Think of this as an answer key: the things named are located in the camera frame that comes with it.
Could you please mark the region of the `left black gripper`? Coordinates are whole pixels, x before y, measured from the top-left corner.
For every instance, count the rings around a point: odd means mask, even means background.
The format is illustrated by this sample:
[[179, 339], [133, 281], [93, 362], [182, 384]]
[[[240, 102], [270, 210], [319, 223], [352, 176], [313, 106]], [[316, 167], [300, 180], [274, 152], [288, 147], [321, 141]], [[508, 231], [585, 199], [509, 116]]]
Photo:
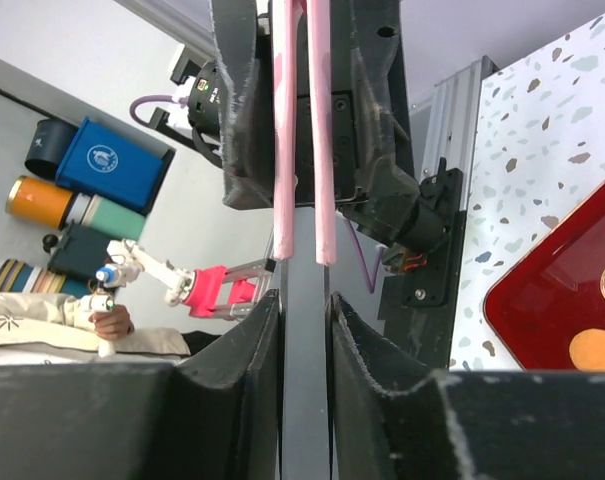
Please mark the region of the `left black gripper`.
[[418, 215], [398, 1], [210, 3], [223, 203]]

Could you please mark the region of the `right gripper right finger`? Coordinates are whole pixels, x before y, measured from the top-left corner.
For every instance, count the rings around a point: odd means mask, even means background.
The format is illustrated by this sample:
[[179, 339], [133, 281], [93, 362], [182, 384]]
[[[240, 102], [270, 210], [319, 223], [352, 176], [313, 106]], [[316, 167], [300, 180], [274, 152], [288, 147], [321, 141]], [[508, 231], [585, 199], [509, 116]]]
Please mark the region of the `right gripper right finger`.
[[431, 369], [330, 303], [343, 479], [605, 479], [605, 374]]

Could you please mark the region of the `operator beige sleeve forearm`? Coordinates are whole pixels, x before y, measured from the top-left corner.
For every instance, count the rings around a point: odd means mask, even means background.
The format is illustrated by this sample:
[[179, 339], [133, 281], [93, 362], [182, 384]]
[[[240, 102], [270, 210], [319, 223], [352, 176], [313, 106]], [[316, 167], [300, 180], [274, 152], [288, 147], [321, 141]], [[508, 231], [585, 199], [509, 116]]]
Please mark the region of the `operator beige sleeve forearm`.
[[93, 313], [64, 294], [0, 293], [0, 365], [88, 363], [100, 360], [99, 346], [115, 348], [107, 361], [167, 361], [191, 355], [183, 335], [172, 328], [143, 328], [116, 341], [94, 331]]

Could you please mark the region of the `operator hand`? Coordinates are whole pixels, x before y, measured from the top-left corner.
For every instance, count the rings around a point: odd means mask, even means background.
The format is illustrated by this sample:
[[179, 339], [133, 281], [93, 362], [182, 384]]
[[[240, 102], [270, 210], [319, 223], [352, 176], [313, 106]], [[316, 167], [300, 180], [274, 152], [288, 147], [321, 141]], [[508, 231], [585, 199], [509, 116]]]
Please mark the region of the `operator hand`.
[[94, 331], [102, 340], [120, 340], [134, 331], [134, 324], [125, 306], [116, 305], [109, 312], [96, 312], [91, 316]]

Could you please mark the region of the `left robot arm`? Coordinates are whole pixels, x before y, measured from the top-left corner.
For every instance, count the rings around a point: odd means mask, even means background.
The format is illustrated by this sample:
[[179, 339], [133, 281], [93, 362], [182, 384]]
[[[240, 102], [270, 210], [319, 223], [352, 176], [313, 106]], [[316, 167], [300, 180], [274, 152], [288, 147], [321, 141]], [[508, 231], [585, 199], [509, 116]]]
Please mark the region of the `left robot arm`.
[[[395, 275], [380, 316], [386, 336], [423, 362], [451, 344], [464, 219], [462, 174], [441, 166], [416, 178], [400, 5], [331, 5], [334, 182], [339, 211], [386, 245]], [[220, 81], [221, 168], [226, 206], [273, 204], [275, 135], [272, 39], [258, 31], [252, 1], [211, 5]]]

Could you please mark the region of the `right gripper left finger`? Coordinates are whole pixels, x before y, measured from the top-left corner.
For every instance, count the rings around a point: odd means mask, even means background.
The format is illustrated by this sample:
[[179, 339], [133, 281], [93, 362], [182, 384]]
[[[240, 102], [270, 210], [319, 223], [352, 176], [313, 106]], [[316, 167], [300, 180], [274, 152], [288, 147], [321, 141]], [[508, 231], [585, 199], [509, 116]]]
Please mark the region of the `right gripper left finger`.
[[0, 479], [272, 479], [279, 294], [190, 359], [0, 366]]

